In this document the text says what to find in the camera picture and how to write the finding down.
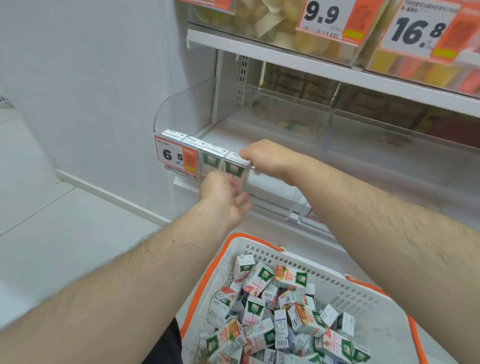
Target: white shelf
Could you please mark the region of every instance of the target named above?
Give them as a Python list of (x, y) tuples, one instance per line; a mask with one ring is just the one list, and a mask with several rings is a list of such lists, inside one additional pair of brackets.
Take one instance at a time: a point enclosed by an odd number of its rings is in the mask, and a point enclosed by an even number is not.
[(188, 42), (480, 117), (480, 99), (308, 57), (286, 49), (189, 23)]

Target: shopping basket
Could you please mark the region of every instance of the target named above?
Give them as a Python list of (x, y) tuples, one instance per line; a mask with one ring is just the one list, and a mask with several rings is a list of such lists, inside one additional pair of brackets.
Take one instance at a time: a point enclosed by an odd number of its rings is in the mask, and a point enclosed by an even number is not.
[(355, 340), (373, 354), (369, 364), (456, 363), (432, 339), (428, 340), (428, 347), (422, 347), (415, 322), (379, 288), (256, 237), (235, 233), (227, 238), (205, 271), (188, 308), (180, 330), (185, 364), (204, 363), (204, 351), (198, 344), (209, 315), (208, 306), (218, 290), (232, 282), (233, 264), (241, 254), (253, 254), (256, 261), (261, 260), (272, 269), (281, 264), (308, 272), (309, 282), (315, 284), (316, 301), (330, 303), (337, 311), (355, 317)]

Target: tiled floor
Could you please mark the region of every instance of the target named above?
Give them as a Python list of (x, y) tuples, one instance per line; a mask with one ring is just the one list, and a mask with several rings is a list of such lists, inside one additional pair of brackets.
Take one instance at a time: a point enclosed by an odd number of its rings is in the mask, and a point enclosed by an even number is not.
[(0, 108), (0, 327), (157, 228), (60, 181), (16, 110)]

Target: price label 16.8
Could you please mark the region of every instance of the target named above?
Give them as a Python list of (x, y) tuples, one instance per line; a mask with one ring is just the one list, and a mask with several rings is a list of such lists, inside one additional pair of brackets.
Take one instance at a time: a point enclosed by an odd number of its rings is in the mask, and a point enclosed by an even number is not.
[(297, 30), (359, 46), (382, 0), (307, 0)]
[(429, 59), (461, 5), (442, 0), (403, 0), (380, 48)]
[(155, 135), (158, 160), (165, 164), (197, 174), (197, 151), (159, 135)]

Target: forearm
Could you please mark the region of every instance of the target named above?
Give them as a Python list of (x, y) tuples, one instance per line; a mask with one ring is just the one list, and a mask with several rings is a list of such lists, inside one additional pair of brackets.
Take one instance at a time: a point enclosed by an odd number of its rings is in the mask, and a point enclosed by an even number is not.
[(140, 363), (228, 233), (201, 201), (0, 332), (0, 363)]
[[(476, 231), (309, 157), (302, 157), (290, 176), (340, 244), (383, 290), (460, 363), (477, 360)], [(452, 333), (470, 339), (453, 338)]]

